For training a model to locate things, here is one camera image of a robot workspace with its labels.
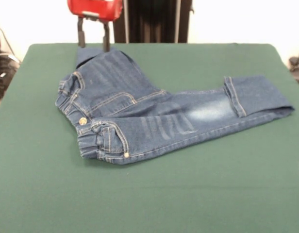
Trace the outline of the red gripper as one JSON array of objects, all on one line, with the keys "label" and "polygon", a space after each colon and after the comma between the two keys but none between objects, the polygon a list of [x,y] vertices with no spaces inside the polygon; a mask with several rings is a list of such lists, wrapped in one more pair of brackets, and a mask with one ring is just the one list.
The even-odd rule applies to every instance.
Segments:
[{"label": "red gripper", "polygon": [[110,51],[109,23],[117,20],[122,12],[122,0],[67,0],[70,12],[78,17],[78,46],[85,47],[83,18],[105,21],[103,22],[104,37],[103,51]]}]

